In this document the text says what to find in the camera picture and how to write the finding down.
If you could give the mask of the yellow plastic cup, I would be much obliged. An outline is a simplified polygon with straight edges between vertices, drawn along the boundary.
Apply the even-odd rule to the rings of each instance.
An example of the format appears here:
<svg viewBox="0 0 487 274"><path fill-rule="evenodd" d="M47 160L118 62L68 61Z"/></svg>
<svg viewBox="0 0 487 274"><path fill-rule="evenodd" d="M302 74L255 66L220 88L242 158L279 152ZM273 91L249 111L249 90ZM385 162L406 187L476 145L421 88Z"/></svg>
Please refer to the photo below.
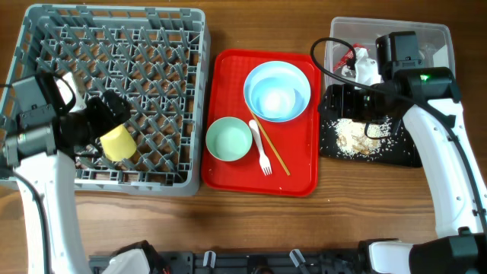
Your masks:
<svg viewBox="0 0 487 274"><path fill-rule="evenodd" d="M137 149L135 140L123 124L102 135L100 143L105 156L111 161L131 158Z"/></svg>

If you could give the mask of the white tissue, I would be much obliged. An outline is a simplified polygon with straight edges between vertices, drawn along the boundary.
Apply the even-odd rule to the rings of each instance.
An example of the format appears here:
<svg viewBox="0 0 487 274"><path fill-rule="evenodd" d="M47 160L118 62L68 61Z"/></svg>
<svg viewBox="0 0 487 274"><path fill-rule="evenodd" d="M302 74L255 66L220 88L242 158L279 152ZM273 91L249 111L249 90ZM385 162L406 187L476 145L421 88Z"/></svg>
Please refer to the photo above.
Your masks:
<svg viewBox="0 0 487 274"><path fill-rule="evenodd" d="M341 68L340 74L343 78L371 86L382 81L378 73L377 61L368 56L365 48L355 48L355 69L351 70L347 65Z"/></svg>

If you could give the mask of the red foil wrapper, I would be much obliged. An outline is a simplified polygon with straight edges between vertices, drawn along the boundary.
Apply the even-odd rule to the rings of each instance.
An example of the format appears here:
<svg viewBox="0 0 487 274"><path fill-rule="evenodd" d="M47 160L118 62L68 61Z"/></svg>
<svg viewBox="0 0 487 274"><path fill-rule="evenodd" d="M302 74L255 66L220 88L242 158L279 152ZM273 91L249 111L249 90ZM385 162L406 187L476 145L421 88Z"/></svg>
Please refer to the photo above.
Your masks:
<svg viewBox="0 0 487 274"><path fill-rule="evenodd" d="M332 69L333 72L337 72L344 65L347 65L347 61L353 58L352 51L342 44L333 44L332 47Z"/></svg>

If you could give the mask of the mint green bowl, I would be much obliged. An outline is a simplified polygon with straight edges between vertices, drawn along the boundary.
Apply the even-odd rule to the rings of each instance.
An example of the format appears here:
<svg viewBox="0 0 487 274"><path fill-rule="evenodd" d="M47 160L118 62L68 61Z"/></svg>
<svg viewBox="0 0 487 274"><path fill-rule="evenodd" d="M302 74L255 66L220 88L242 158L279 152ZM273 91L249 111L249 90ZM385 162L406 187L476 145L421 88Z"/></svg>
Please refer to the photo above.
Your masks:
<svg viewBox="0 0 487 274"><path fill-rule="evenodd" d="M206 148L219 161L237 161L244 157L252 145L249 126L232 116L214 121L205 137Z"/></svg>

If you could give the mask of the light blue bowl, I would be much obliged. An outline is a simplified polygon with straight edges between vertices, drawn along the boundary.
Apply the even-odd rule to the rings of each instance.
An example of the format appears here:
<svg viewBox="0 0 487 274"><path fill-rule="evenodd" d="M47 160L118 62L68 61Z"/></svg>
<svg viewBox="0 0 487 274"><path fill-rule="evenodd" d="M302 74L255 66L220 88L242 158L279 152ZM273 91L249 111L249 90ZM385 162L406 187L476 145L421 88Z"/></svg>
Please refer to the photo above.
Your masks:
<svg viewBox="0 0 487 274"><path fill-rule="evenodd" d="M250 108L260 118L284 122L299 116L307 107L307 90L299 83L280 78L264 78L250 92Z"/></svg>

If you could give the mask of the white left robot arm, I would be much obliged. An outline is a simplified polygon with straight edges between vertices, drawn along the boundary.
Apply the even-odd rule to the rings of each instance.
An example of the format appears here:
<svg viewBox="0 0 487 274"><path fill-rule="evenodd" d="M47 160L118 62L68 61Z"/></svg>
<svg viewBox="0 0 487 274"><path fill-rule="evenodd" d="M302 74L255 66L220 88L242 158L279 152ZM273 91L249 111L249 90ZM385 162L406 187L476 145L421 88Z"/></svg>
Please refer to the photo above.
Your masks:
<svg viewBox="0 0 487 274"><path fill-rule="evenodd" d="M113 91L92 97L81 110L64 101L60 75L36 73L11 84L20 105L1 150L1 173L21 194L29 273L89 273L75 205L77 148L121 126L130 104Z"/></svg>

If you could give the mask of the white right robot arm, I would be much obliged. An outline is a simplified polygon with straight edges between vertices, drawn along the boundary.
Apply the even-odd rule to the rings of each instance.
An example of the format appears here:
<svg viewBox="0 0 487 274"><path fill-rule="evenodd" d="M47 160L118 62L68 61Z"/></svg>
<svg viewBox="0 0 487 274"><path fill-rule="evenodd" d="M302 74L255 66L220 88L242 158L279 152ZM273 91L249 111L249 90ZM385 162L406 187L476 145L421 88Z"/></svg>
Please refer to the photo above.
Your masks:
<svg viewBox="0 0 487 274"><path fill-rule="evenodd" d="M380 84L336 76L318 107L327 119L403 122L422 161L434 203L437 239L407 244L362 241L364 273L484 273L486 186L463 126L461 93L446 67L426 68L412 31L376 40Z"/></svg>

